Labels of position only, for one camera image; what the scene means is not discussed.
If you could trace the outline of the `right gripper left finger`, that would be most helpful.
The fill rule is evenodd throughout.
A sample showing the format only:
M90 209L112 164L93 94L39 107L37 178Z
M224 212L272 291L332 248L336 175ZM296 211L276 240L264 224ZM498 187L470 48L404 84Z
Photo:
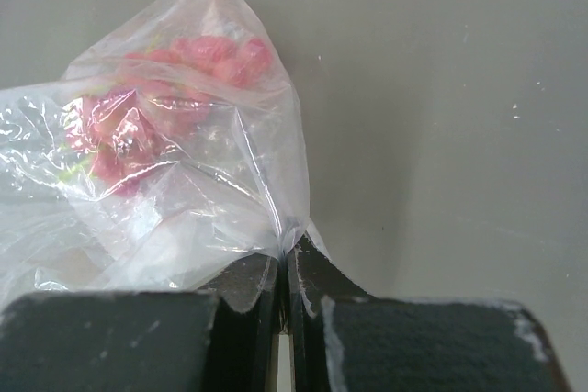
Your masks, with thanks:
M24 295L1 313L1 388L266 391L278 267L252 254L187 291Z

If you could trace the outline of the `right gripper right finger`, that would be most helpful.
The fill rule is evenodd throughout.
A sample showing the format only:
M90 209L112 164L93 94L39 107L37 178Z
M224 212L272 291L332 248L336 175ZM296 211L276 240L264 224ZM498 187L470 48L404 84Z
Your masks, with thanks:
M288 253L297 391L566 391L548 335L501 299L374 297L308 236Z

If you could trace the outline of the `blue zip top bag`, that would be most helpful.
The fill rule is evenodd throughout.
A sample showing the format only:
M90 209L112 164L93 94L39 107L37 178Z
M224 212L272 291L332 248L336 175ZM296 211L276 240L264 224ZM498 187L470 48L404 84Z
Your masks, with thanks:
M304 235L300 101L244 0L156 0L1 94L1 300L187 289Z

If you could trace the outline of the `light red fake grapes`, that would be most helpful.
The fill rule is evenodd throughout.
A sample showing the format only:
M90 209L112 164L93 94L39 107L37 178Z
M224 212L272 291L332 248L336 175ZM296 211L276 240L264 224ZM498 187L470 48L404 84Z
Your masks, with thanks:
M106 92L76 98L64 123L69 146L89 156L83 162L89 176L119 196L135 194L164 155L196 133L213 108L212 95L194 85L150 79L130 68L140 62L187 67L245 89L270 71L274 56L258 37L240 42L202 35L174 39L162 49L130 52L123 61L117 83Z

